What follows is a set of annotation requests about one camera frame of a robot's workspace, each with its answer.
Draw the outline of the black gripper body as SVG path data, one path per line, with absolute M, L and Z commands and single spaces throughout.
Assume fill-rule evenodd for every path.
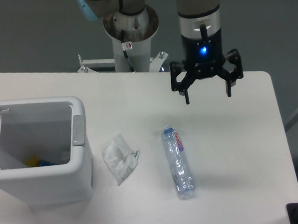
M 216 70 L 220 70 L 225 63 L 221 30 L 208 35 L 206 41 L 185 36 L 181 39 L 185 53 L 184 68 L 187 73 L 198 80 L 215 76 Z

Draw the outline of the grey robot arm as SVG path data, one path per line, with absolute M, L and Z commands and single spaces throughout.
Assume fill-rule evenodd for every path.
M 77 0 L 90 21 L 103 19 L 113 42 L 118 72 L 148 72 L 151 39 L 159 21 L 145 0 Z M 188 96 L 196 81 L 218 76 L 225 80 L 228 96 L 232 86 L 243 78 L 237 49 L 222 52 L 219 0 L 175 0 L 184 50 L 182 62 L 171 62 L 171 89 Z

